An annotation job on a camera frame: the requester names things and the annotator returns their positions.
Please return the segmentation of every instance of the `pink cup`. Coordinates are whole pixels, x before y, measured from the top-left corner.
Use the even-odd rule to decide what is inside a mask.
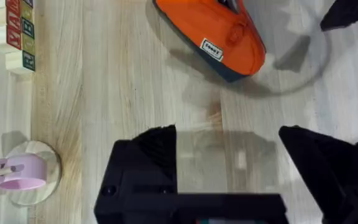
[[[39,156],[31,153],[0,159],[0,169],[12,167],[12,173],[0,175],[0,189],[31,190],[46,184],[47,165]]]

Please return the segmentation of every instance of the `screw hole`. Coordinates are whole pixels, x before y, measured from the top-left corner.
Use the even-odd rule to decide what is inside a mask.
[[[106,196],[106,197],[112,197],[116,194],[117,192],[117,188],[116,186],[105,186],[102,189],[102,195]]]

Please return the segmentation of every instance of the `stack of blocks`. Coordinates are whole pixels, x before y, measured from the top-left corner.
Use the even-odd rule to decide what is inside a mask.
[[[0,51],[6,69],[16,74],[35,71],[33,0],[0,0]]]

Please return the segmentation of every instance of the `orange shoe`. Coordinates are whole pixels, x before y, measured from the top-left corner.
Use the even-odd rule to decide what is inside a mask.
[[[242,0],[227,1],[230,7],[217,0],[153,0],[220,76],[234,82],[258,72],[265,49]]]

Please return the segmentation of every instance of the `wood grain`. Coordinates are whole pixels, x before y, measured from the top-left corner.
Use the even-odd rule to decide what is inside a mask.
[[[0,195],[0,223],[96,223],[93,207],[114,142],[173,123],[181,192],[279,192],[291,223],[321,223],[278,129],[298,124],[358,141],[358,23],[322,33],[333,0],[244,2],[267,60],[255,76],[227,84],[150,0],[37,1],[27,115],[31,138],[61,156],[62,182],[21,213]],[[0,121],[0,137],[18,129],[14,116],[23,118],[6,102],[0,90],[0,119],[10,118]]]

